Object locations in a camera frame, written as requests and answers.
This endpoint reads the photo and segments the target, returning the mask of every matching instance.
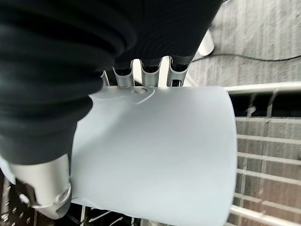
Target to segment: floor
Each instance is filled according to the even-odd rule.
[[[228,0],[210,31],[215,43],[213,54],[265,59],[296,56],[301,54],[301,1]],[[197,86],[301,81],[301,61],[263,63],[217,56],[192,63],[188,78]]]

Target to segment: metal rail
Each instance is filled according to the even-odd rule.
[[[230,86],[225,87],[225,90],[229,94],[294,92],[301,91],[301,81]]]

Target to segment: metal grill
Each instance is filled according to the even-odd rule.
[[[276,83],[226,89],[230,96],[249,95],[249,104],[246,116],[236,117],[237,184],[225,225],[300,226],[301,118],[276,117],[279,111],[273,109],[277,95],[299,93],[300,85]],[[265,115],[253,117],[258,94],[269,98]],[[300,113],[289,107],[286,110],[296,115]]]

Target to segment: wire rack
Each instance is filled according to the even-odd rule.
[[[301,83],[226,89],[238,116],[238,169],[225,226],[300,226]]]

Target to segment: robotic hand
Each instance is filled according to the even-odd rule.
[[[222,0],[2,0],[0,2],[0,154],[20,199],[52,219],[71,203],[70,165],[78,120],[91,109],[103,71],[133,86],[182,86]]]

